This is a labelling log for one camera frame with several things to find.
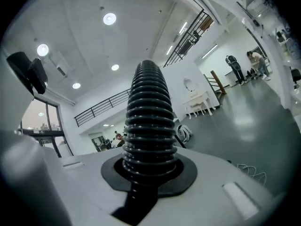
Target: window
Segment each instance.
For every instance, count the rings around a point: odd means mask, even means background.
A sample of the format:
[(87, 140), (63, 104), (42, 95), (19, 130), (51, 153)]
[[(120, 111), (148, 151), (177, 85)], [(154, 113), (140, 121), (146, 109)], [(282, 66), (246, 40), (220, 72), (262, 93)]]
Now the window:
[(57, 117), (56, 107), (48, 105), (48, 114), (51, 130), (61, 130), (60, 123)]
[(34, 99), (22, 118), (23, 129), (49, 130), (46, 104)]
[(35, 138), (40, 146), (54, 149), (58, 157), (73, 156), (55, 105), (35, 98), (22, 118), (19, 131)]

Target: wooden post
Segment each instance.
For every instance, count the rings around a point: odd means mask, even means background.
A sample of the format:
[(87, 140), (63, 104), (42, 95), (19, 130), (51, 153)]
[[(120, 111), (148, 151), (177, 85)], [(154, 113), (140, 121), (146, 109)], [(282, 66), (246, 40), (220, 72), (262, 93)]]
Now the wooden post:
[(220, 79), (217, 77), (216, 73), (215, 73), (213, 70), (212, 70), (210, 73), (212, 74), (213, 78), (215, 79), (215, 81), (217, 82), (218, 86), (220, 87), (221, 92), (222, 92), (223, 94), (226, 94), (227, 92), (225, 91), (225, 88), (224, 88), (224, 86), (222, 85)]

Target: black rubber base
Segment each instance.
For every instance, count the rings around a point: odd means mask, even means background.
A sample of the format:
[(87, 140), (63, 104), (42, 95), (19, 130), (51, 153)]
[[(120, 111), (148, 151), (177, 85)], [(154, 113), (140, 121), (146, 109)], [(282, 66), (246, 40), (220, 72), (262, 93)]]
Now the black rubber base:
[[(159, 198), (177, 196), (184, 193), (197, 178), (198, 170), (194, 162), (178, 153), (175, 156), (178, 158), (176, 164), (182, 171), (158, 187)], [(114, 190), (130, 192), (131, 182), (118, 173), (121, 172), (119, 165), (121, 165), (122, 160), (121, 154), (108, 159), (102, 165), (101, 174)]]

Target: fluorescent tube light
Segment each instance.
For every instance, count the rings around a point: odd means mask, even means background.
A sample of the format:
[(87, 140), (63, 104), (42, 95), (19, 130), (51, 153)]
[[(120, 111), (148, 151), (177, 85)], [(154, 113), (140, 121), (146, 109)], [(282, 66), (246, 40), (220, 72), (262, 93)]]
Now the fluorescent tube light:
[(166, 53), (166, 55), (168, 55), (169, 54), (169, 52), (170, 52), (170, 50), (171, 50), (171, 48), (173, 47), (173, 45), (172, 46), (170, 46), (170, 48), (169, 48), (169, 50), (168, 50), (168, 52)]
[(215, 46), (210, 49), (202, 58), (205, 58), (212, 50), (214, 50), (217, 47), (217, 44), (215, 44)]
[(181, 34), (181, 33), (182, 33), (182, 31), (183, 31), (183, 29), (185, 28), (186, 24), (187, 24), (187, 22), (185, 22), (185, 23), (184, 23), (184, 25), (183, 25), (183, 27), (181, 28), (181, 30), (180, 30), (180, 32), (179, 32), (179, 34)]

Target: table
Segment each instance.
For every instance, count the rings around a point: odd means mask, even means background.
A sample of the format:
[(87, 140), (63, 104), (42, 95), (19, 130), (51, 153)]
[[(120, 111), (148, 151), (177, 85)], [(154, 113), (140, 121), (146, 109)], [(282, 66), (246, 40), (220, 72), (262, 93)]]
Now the table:
[(195, 114), (195, 112), (202, 111), (202, 113), (203, 113), (203, 108), (201, 105), (202, 103), (205, 104), (210, 115), (212, 115), (210, 106), (212, 107), (213, 110), (216, 110), (216, 108), (211, 105), (210, 98), (209, 98), (207, 92), (203, 92), (202, 94), (199, 92), (195, 92), (194, 94), (192, 94), (190, 96), (190, 99), (188, 101), (183, 103), (183, 105), (186, 107), (186, 110), (188, 111), (188, 113), (193, 112), (194, 115), (197, 116), (197, 114)]

